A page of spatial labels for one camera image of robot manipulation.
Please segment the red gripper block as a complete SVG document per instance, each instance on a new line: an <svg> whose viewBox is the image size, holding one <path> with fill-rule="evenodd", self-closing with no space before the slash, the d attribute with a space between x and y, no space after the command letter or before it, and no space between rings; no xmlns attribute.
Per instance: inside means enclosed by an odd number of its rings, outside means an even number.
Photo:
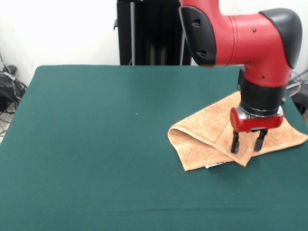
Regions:
<svg viewBox="0 0 308 231"><path fill-rule="evenodd" d="M230 121L234 129L231 152L237 154L239 150L239 132L261 130L256 140L254 151L262 149L265 136L269 129L278 128L284 119L283 108L279 107L275 116L255 117L244 112L240 107L233 107L230 111Z"/></svg>

